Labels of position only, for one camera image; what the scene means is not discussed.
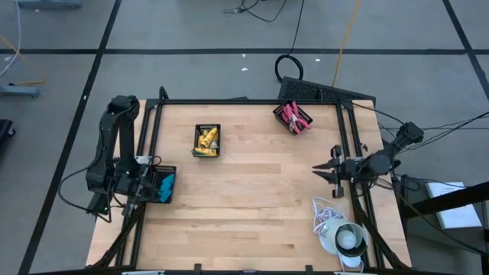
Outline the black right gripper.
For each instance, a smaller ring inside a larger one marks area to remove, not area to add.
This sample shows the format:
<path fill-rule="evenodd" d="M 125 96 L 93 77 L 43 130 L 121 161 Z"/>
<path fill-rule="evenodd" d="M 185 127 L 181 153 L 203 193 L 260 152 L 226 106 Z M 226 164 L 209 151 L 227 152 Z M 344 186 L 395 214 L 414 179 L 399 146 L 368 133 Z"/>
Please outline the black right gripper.
<path fill-rule="evenodd" d="M 347 157 L 345 160 L 341 160 L 342 146 L 335 145 L 330 151 L 332 159 L 327 163 L 319 164 L 313 167 L 313 173 L 326 180 L 329 184 L 335 184 L 335 188 L 332 195 L 335 199 L 339 199 L 344 196 L 344 188 L 341 185 L 342 180 L 347 180 L 350 183 L 355 181 L 358 176 L 359 166 L 358 158 Z M 333 169 L 333 172 L 323 172 L 319 170 Z"/>

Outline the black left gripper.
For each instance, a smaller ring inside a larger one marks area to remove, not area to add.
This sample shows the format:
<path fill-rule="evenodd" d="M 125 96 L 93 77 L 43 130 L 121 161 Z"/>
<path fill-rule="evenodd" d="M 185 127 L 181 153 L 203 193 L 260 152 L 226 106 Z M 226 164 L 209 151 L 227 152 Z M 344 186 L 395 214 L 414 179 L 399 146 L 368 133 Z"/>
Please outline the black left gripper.
<path fill-rule="evenodd" d="M 128 187 L 128 198 L 122 211 L 124 217 L 131 217 L 143 202 L 147 202 L 145 194 L 159 193 L 157 187 L 150 186 L 157 184 L 155 178 L 147 176 L 150 168 L 154 166 L 154 157 L 136 156 L 136 161 L 139 167 L 136 174 L 131 178 Z"/>

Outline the black slotted plastic basket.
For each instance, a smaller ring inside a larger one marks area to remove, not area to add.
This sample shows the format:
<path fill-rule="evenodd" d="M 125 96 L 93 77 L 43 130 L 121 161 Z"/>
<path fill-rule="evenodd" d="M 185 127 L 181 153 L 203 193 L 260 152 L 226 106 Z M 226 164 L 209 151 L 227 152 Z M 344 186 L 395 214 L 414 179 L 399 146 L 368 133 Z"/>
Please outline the black slotted plastic basket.
<path fill-rule="evenodd" d="M 299 105 L 297 104 L 296 101 L 291 101 L 291 100 L 288 100 L 286 102 L 284 102 L 283 104 L 279 105 L 278 107 L 276 107 L 274 110 L 273 110 L 273 114 L 274 114 L 274 117 L 292 134 L 292 135 L 297 135 L 295 132 L 291 131 L 290 128 L 289 128 L 289 125 L 282 119 L 282 107 L 286 104 L 290 104 L 291 102 L 295 102 L 296 103 L 296 107 L 298 109 L 298 112 L 300 114 L 300 116 L 309 123 L 309 125 L 311 126 L 312 122 L 313 122 L 313 119 L 305 112 L 303 111 Z M 308 129 L 301 129 L 300 130 L 300 134 L 305 131 L 305 130 L 308 130 Z"/>
<path fill-rule="evenodd" d="M 219 154 L 217 157 L 219 157 L 220 156 L 220 151 L 222 149 L 222 146 L 221 146 L 221 138 L 220 138 L 220 135 L 221 135 L 221 125 L 220 124 L 198 124 L 198 125 L 196 125 L 195 126 L 195 131 L 194 131 L 193 148 L 195 148 L 196 145 L 197 145 L 197 140 L 198 140 L 198 137 L 199 137 L 199 131 L 200 130 L 204 130 L 204 129 L 210 129 L 210 128 L 218 128 L 218 130 L 219 130 L 218 134 L 215 136 L 215 141 L 217 141 L 219 143 L 219 148 L 217 149 L 217 152 Z M 216 157 L 199 157 L 199 158 L 216 158 Z"/>
<path fill-rule="evenodd" d="M 152 176 L 153 178 L 155 178 L 157 184 L 156 185 L 150 185 L 150 186 L 157 187 L 160 191 L 160 186 L 162 184 L 162 180 L 166 176 L 170 175 L 171 173 L 175 174 L 175 181 L 173 184 L 173 188 L 171 189 L 172 190 L 172 196 L 173 196 L 173 189 L 174 189 L 174 185 L 176 182 L 176 167 L 173 167 L 173 166 L 152 166 L 150 168 L 147 176 Z M 145 194 L 145 197 L 147 198 L 147 202 L 161 203 L 159 200 L 159 193 Z"/>

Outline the white desk lamp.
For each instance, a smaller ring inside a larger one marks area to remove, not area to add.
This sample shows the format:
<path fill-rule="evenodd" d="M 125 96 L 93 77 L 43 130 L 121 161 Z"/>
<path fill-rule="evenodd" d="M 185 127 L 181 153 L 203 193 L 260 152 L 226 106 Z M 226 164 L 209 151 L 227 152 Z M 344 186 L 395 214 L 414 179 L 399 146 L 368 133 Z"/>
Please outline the white desk lamp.
<path fill-rule="evenodd" d="M 325 251 L 338 256 L 342 268 L 363 265 L 361 256 L 368 248 L 368 235 L 362 226 L 332 218 L 319 229 L 319 241 Z"/>

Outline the black perforated computer case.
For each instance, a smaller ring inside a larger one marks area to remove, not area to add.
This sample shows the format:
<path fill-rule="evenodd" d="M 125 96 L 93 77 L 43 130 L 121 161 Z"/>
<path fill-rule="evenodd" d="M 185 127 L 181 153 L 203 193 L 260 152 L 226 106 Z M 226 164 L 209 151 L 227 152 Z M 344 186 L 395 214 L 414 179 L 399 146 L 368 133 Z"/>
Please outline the black perforated computer case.
<path fill-rule="evenodd" d="M 285 76 L 281 82 L 278 99 L 282 100 L 370 100 L 374 104 L 376 98 L 349 90 L 338 89 L 331 86 L 324 86 L 314 82 L 307 82 L 301 79 L 294 79 Z"/>

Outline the black box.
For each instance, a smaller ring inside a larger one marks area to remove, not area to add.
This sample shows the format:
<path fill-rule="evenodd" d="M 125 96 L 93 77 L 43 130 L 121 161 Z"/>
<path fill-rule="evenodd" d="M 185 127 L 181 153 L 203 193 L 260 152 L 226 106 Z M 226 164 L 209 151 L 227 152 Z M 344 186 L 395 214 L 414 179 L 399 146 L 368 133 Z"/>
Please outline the black box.
<path fill-rule="evenodd" d="M 408 219 L 405 217 L 405 201 L 410 201 L 410 196 L 414 197 L 421 195 L 422 199 L 426 199 L 427 193 L 423 190 L 426 184 L 423 180 L 417 180 L 407 174 L 392 176 L 395 196 L 397 200 L 397 208 L 399 210 L 401 223 L 404 234 L 408 232 Z"/>

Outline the black beam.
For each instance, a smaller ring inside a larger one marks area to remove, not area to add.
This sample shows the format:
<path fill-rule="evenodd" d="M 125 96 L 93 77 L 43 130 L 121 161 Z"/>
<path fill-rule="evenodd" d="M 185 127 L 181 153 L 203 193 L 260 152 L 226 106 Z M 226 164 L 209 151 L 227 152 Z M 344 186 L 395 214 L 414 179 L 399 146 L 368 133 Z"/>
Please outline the black beam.
<path fill-rule="evenodd" d="M 487 200 L 489 200 L 489 182 L 425 199 L 412 205 L 405 202 L 402 213 L 404 218 L 415 218 Z"/>

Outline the white booklet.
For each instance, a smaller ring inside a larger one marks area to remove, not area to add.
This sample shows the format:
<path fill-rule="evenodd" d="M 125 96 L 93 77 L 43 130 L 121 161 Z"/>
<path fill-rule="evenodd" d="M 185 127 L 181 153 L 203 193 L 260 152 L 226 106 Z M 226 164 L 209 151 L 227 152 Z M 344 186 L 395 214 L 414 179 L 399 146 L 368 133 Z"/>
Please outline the white booklet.
<path fill-rule="evenodd" d="M 464 188 L 465 185 L 463 182 L 428 182 L 426 184 L 426 189 L 431 199 L 454 191 L 459 191 Z M 481 220 L 479 219 L 473 205 L 465 205 L 455 209 L 437 212 L 436 216 L 442 229 L 478 228 L 482 226 Z"/>

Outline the black object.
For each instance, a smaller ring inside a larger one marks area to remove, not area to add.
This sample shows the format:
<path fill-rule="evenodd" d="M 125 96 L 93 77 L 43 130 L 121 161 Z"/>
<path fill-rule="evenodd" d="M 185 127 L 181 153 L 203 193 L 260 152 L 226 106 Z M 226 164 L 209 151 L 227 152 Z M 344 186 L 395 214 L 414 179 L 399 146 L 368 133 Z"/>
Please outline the black object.
<path fill-rule="evenodd" d="M 13 126 L 13 121 L 8 119 L 0 119 L 0 147 L 2 147 L 7 140 L 14 137 L 16 131 Z"/>

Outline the grey desk foot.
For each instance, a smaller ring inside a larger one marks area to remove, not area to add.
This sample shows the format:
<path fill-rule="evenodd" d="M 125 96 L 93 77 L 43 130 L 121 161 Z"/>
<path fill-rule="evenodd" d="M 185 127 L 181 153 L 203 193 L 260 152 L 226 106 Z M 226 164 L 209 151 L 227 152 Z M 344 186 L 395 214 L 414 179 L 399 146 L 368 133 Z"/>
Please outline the grey desk foot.
<path fill-rule="evenodd" d="M 0 85 L 0 95 L 30 96 L 32 98 L 37 98 L 40 95 L 40 90 L 37 87 L 30 86 Z"/>
<path fill-rule="evenodd" d="M 15 0 L 20 8 L 26 9 L 76 9 L 82 7 L 81 0 Z"/>

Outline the black aluminium rig frame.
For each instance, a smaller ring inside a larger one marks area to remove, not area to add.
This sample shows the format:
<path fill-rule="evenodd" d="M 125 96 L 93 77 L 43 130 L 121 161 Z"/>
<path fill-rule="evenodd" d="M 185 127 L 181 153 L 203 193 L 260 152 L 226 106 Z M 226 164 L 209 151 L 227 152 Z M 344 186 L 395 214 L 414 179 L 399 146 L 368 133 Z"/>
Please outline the black aluminium rig frame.
<path fill-rule="evenodd" d="M 176 167 L 173 200 L 150 204 L 117 264 L 140 270 L 336 271 L 340 262 L 313 233 L 312 200 L 332 185 L 313 173 L 336 144 L 350 154 L 382 146 L 369 101 L 351 110 L 304 102 L 311 130 L 297 136 L 273 116 L 276 100 L 142 100 L 138 153 Z M 220 124 L 220 156 L 194 157 L 195 126 Z"/>

